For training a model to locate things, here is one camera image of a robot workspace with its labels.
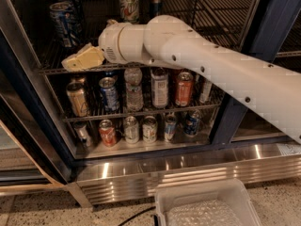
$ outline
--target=power cord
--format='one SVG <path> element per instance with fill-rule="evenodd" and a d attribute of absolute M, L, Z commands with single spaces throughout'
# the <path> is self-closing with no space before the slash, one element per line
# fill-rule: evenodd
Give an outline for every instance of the power cord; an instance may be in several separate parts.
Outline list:
<path fill-rule="evenodd" d="M 142 215 L 142 214 L 144 214 L 146 212 L 149 212 L 149 211 L 151 211 L 151 210 L 153 210 L 155 208 L 156 208 L 155 206 L 147 208 L 147 209 L 145 209 L 145 210 L 143 210 L 143 211 L 141 211 L 141 212 L 139 212 L 139 213 L 131 216 L 130 218 L 126 219 L 125 221 L 121 222 L 121 224 L 119 224 L 119 226 L 123 226 L 124 224 L 126 224 L 127 222 L 133 220 L 134 218 L 137 218 L 138 216 L 140 216 L 140 215 Z"/>

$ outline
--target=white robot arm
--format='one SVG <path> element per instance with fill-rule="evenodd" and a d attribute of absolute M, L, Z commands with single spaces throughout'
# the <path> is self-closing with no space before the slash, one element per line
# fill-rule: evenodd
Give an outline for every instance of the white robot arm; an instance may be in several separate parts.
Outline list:
<path fill-rule="evenodd" d="M 183 21 L 158 16 L 148 24 L 113 24 L 99 37 L 112 63 L 138 62 L 201 74 L 301 143 L 301 74 L 203 39 Z"/>

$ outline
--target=metal base panel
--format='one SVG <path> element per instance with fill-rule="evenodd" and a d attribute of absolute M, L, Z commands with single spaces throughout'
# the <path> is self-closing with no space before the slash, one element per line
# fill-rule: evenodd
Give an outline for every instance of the metal base panel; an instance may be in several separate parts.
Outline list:
<path fill-rule="evenodd" d="M 102 204 L 154 195 L 156 187 L 229 178 L 256 183 L 301 175 L 301 147 L 290 143 L 252 144 L 220 151 L 149 159 L 114 160 L 83 168 L 76 198 Z"/>

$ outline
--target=white plastic container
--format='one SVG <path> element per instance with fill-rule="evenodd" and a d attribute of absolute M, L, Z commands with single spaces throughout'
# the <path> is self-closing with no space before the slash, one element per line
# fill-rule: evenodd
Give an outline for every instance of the white plastic container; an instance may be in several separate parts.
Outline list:
<path fill-rule="evenodd" d="M 155 201 L 161 226 L 261 225 L 237 179 L 157 188 Z"/>

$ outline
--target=terrazzo floor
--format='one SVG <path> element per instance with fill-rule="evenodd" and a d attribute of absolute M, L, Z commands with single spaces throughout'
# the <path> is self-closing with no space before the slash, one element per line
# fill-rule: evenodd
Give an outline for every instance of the terrazzo floor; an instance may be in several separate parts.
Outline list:
<path fill-rule="evenodd" d="M 264 225 L 301 225 L 301 178 L 246 185 Z M 0 197 L 0 226 L 118 226 L 136 213 L 153 207 L 153 198 L 81 208 L 65 191 Z M 153 226 L 155 211 L 125 226 Z"/>

